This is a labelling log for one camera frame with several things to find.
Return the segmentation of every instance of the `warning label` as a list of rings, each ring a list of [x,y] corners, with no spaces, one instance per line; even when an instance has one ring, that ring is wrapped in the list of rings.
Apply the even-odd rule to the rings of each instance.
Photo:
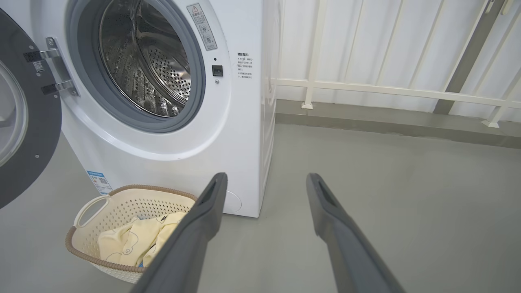
[[[112,191],[112,187],[110,187],[110,184],[108,183],[107,178],[105,178],[103,173],[87,171],[87,174],[89,174],[92,183],[94,183],[101,194],[108,194]]]
[[[248,53],[237,53],[237,77],[252,79],[253,58]]]
[[[199,30],[199,34],[201,35],[201,39],[203,39],[204,46],[207,51],[217,49],[217,44],[215,43],[214,34],[210,29],[210,25],[206,20],[206,16],[204,15],[203,10],[199,4],[193,4],[187,6],[188,12],[192,16],[192,19],[197,26],[197,30]]]

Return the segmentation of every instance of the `clothing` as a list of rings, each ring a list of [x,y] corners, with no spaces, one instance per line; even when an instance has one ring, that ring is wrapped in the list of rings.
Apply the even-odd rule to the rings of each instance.
[[[177,212],[151,219],[138,217],[98,237],[100,259],[109,262],[149,266],[187,213]]]

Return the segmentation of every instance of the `gray floor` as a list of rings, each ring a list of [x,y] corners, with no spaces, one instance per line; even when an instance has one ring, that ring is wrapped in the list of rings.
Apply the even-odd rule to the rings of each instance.
[[[305,195],[322,175],[408,292],[519,292],[521,150],[277,125],[259,219],[225,215],[199,292],[335,292]],[[65,233],[97,191],[62,138],[0,211],[2,292],[128,292],[70,254]]]

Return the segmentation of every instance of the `plastic basket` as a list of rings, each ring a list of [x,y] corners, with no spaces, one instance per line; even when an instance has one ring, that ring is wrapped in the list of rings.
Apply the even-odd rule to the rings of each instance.
[[[106,200],[103,207],[80,225],[80,219],[96,202]],[[197,198],[179,190],[147,185],[128,185],[106,196],[97,197],[83,206],[65,239],[67,250],[92,263],[100,271],[120,280],[136,283],[146,268],[116,264],[100,259],[98,236],[120,227],[137,216],[155,218],[174,212],[188,212]]]

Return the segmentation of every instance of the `white washing machine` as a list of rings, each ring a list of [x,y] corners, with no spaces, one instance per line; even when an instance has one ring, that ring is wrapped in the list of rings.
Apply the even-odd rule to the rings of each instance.
[[[45,168],[61,127],[102,194],[198,196],[226,172],[224,212],[258,217],[281,1],[0,0],[1,206]]]

